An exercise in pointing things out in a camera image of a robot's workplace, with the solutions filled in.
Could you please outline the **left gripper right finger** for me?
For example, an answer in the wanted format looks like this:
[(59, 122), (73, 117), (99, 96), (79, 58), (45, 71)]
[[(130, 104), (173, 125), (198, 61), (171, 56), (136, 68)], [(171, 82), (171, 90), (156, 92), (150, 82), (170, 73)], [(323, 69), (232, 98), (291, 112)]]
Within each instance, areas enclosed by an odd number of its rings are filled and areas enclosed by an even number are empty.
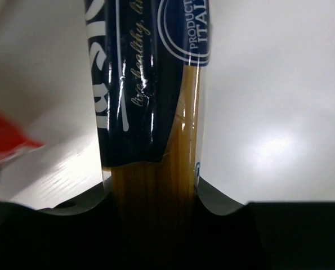
[(335, 269), (335, 202), (241, 204), (201, 179), (195, 269)]

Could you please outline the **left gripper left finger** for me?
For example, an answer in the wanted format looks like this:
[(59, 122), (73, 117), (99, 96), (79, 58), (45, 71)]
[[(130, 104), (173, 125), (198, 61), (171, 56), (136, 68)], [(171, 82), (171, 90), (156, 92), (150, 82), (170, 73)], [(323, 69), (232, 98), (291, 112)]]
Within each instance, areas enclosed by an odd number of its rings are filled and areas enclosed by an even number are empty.
[(102, 183), (54, 208), (0, 202), (0, 269), (118, 269), (115, 229)]

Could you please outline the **dark La Sicilia spaghetti pack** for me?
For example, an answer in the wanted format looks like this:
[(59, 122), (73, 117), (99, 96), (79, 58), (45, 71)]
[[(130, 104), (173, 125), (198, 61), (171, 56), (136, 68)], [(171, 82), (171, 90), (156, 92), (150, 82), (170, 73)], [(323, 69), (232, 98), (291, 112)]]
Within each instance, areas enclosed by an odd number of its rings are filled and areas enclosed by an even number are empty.
[(210, 57), (208, 1), (85, 1), (101, 169), (119, 227), (114, 269), (193, 267)]

